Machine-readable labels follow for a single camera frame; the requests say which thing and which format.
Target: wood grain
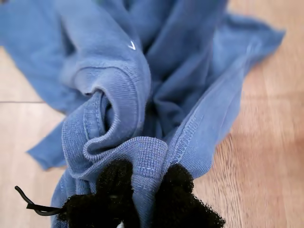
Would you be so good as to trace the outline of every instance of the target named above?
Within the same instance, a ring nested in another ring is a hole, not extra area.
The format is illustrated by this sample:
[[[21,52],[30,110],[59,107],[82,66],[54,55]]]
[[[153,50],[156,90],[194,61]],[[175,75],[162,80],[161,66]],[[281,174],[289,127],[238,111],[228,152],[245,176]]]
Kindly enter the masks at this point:
[[[227,219],[226,228],[304,228],[304,1],[232,0],[230,8],[287,34],[246,78],[240,115],[210,172],[195,180],[195,194]],[[49,227],[14,186],[50,202],[63,170],[42,171],[24,151],[63,116],[39,103],[1,47],[0,79],[0,227]]]
[[[195,193],[226,228],[304,227],[304,2],[234,0],[230,7],[287,31],[246,78],[241,112]]]

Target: black cord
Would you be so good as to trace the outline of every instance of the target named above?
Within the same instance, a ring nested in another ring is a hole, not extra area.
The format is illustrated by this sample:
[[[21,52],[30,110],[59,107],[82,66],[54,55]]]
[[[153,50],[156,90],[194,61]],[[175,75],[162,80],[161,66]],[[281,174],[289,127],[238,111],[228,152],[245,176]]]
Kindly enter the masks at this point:
[[[45,207],[41,205],[37,205],[33,203],[19,188],[18,186],[15,186],[15,189],[17,192],[19,192],[20,196],[28,203],[27,209],[33,209],[37,214],[41,216],[51,216],[51,215],[57,215],[59,213],[64,212],[63,208],[54,208],[54,207]]]

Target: white checkmark logo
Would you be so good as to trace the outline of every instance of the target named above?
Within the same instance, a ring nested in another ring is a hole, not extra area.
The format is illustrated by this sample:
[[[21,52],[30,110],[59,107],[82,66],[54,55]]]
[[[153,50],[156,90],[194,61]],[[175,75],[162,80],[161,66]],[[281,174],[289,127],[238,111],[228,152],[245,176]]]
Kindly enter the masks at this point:
[[[136,48],[135,48],[135,45],[134,45],[133,41],[131,41],[131,44],[132,44],[132,46],[128,45],[128,47],[129,47],[129,48],[131,48],[131,49],[133,49],[133,50],[136,50]]]

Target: crumpled clothing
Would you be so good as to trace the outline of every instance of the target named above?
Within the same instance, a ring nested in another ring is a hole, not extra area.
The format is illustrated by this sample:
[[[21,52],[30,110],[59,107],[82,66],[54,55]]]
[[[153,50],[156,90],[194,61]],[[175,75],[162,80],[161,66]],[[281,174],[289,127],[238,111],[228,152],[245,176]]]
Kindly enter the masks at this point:
[[[226,0],[15,0],[0,7],[0,44],[38,94],[67,114],[29,153],[67,170],[51,205],[95,192],[110,161],[133,164],[133,200],[149,227],[172,164],[194,178],[229,132],[242,84],[284,36],[226,12]],[[67,227],[52,218],[52,227]]]

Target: blue fabric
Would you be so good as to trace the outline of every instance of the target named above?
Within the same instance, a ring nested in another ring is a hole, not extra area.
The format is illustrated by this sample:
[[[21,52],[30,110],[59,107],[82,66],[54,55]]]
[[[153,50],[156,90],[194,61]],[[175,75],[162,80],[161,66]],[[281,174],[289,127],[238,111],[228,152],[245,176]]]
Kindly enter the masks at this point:
[[[110,161],[133,163],[133,200],[149,227],[171,164],[197,178],[229,132],[250,68],[284,32],[226,13],[226,0],[15,0],[0,43],[41,97],[68,114],[29,153],[64,163],[52,206],[95,192]],[[52,227],[67,227],[52,218]]]

